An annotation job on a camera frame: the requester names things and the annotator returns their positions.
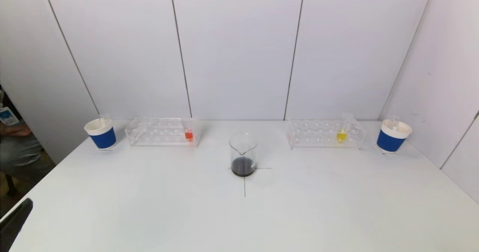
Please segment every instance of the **person's hand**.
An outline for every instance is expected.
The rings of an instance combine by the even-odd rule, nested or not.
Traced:
[[[31,130],[27,125],[5,127],[2,136],[26,137],[31,134]]]

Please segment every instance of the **person's leg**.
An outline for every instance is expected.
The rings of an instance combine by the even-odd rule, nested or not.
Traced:
[[[42,146],[33,134],[27,137],[2,136],[0,170],[35,185],[53,168],[42,158],[41,150]]]

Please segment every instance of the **id card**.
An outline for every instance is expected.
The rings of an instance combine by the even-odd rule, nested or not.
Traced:
[[[2,107],[0,109],[0,121],[7,126],[18,124],[20,122],[9,107]]]

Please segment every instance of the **person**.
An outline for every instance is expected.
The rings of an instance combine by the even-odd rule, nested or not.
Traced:
[[[0,122],[0,171],[29,181],[34,186],[53,169],[53,164],[45,161],[41,154],[42,145],[3,89],[0,94],[2,110],[8,107],[18,119],[16,124],[11,125]]]

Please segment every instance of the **red liquid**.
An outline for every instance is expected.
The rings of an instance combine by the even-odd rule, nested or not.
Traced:
[[[193,132],[191,132],[190,130],[187,130],[185,133],[184,133],[184,137],[192,142],[193,141]]]

